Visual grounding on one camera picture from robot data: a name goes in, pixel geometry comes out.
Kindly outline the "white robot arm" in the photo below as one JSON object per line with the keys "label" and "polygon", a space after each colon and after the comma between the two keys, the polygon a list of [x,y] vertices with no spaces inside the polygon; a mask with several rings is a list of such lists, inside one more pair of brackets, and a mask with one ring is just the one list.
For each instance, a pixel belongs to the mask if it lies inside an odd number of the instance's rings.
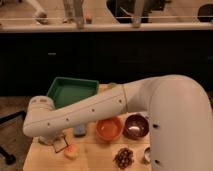
{"label": "white robot arm", "polygon": [[81,123],[141,111],[149,114],[152,171],[213,171],[213,110],[203,87],[183,75],[120,84],[60,109],[35,96],[23,132],[53,139]]}

